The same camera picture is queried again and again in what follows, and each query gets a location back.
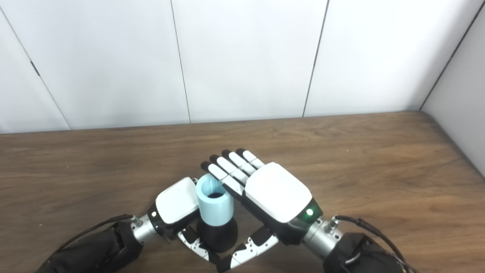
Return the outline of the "white and black left hand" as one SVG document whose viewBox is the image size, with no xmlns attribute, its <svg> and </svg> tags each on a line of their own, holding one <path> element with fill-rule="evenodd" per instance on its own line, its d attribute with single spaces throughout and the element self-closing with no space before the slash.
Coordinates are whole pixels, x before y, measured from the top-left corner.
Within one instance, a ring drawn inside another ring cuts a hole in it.
<svg viewBox="0 0 485 273">
<path fill-rule="evenodd" d="M 196 182 L 185 177 L 163 190 L 147 211 L 148 228 L 152 234 L 169 242 L 179 239 L 202 259 L 216 264 L 220 257 L 202 242 L 191 226 L 201 220 Z"/>
</svg>

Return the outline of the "white and black right hand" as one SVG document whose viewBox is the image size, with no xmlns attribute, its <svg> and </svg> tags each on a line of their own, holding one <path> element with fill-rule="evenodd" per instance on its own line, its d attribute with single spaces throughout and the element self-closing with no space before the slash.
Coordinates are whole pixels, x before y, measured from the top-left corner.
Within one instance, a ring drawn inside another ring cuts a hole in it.
<svg viewBox="0 0 485 273">
<path fill-rule="evenodd" d="M 275 162 L 263 163 L 249 150 L 224 150 L 201 163 L 201 169 L 222 183 L 223 188 L 256 219 L 262 227 L 231 255 L 216 264 L 225 273 L 262 255 L 281 242 L 299 245 L 323 212 L 310 190 L 294 175 Z"/>
</svg>

